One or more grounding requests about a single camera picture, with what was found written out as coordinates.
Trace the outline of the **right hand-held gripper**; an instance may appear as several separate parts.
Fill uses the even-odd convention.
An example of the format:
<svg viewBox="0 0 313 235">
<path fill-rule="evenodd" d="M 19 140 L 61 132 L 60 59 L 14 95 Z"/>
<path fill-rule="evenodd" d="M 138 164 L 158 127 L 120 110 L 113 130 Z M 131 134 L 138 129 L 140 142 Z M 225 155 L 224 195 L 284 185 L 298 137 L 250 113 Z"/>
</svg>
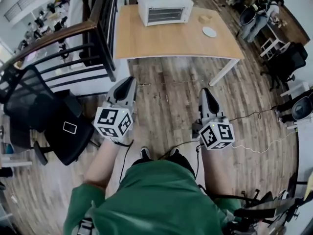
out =
<svg viewBox="0 0 313 235">
<path fill-rule="evenodd" d="M 202 88 L 198 105 L 199 118 L 192 123 L 191 137 L 208 150 L 220 150 L 235 141 L 233 126 L 208 88 Z"/>
</svg>

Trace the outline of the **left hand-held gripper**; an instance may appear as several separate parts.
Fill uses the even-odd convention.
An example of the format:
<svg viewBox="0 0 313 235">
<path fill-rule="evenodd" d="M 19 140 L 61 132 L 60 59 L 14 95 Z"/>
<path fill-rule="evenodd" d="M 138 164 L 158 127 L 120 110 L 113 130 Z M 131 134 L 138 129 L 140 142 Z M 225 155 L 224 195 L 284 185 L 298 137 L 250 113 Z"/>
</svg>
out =
<svg viewBox="0 0 313 235">
<path fill-rule="evenodd" d="M 137 81 L 133 76 L 117 82 L 97 108 L 93 126 L 98 133 L 115 143 L 121 144 L 133 125 L 134 103 Z"/>
</svg>

